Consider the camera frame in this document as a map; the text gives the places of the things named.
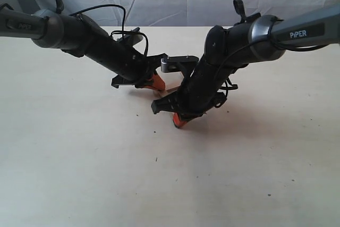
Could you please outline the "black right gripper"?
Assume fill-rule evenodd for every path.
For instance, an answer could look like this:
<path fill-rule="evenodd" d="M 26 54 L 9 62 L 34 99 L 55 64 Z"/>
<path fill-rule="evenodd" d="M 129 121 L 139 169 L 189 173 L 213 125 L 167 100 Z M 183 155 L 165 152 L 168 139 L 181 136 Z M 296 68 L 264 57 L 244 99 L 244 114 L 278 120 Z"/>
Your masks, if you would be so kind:
<path fill-rule="evenodd" d="M 153 101 L 151 109 L 154 114 L 161 111 L 172 112 L 173 124 L 180 129 L 224 101 L 224 94 L 218 90 L 227 78 L 228 68 L 220 68 L 219 65 L 200 60 L 177 91 Z"/>

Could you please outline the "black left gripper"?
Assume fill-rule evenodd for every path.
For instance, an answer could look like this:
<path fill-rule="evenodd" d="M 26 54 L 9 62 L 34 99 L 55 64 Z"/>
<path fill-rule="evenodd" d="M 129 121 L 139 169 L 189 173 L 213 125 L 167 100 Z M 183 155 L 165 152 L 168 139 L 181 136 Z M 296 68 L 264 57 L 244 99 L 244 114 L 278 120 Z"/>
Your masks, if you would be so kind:
<path fill-rule="evenodd" d="M 165 53 L 144 56 L 133 47 L 129 55 L 123 58 L 123 67 L 117 71 L 117 76 L 112 79 L 111 86 L 135 86 L 155 91 L 164 91 L 165 83 L 156 69 L 160 67 L 160 61 L 166 57 Z"/>

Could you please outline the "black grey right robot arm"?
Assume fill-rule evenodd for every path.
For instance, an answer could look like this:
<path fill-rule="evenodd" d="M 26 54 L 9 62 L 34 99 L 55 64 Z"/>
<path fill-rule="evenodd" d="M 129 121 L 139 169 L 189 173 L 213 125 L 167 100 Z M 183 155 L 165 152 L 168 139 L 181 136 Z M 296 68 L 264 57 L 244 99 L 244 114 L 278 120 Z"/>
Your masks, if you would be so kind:
<path fill-rule="evenodd" d="M 274 61 L 286 51 L 308 52 L 339 43 L 339 5 L 322 7 L 290 19 L 274 15 L 245 14 L 242 0 L 233 2 L 240 21 L 226 29 L 212 27 L 201 57 L 164 56 L 164 73 L 181 72 L 183 80 L 172 93 L 152 102 L 154 114 L 171 112 L 181 128 L 212 108 L 221 107 L 231 90 L 237 70 L 251 63 Z"/>

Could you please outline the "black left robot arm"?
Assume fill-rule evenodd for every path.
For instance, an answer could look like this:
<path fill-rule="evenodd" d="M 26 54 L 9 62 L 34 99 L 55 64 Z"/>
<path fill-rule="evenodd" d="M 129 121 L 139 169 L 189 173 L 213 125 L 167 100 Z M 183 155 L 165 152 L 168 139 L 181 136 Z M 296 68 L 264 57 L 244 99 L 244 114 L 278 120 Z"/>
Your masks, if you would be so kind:
<path fill-rule="evenodd" d="M 157 91 L 165 83 L 157 73 L 163 54 L 148 56 L 134 45 L 147 36 L 139 28 L 107 33 L 94 20 L 82 13 L 63 15 L 61 9 L 39 10 L 35 14 L 14 11 L 1 5 L 1 36 L 30 38 L 41 48 L 54 48 L 75 57 L 86 56 L 116 73 L 111 85 L 115 88 L 133 85 Z"/>

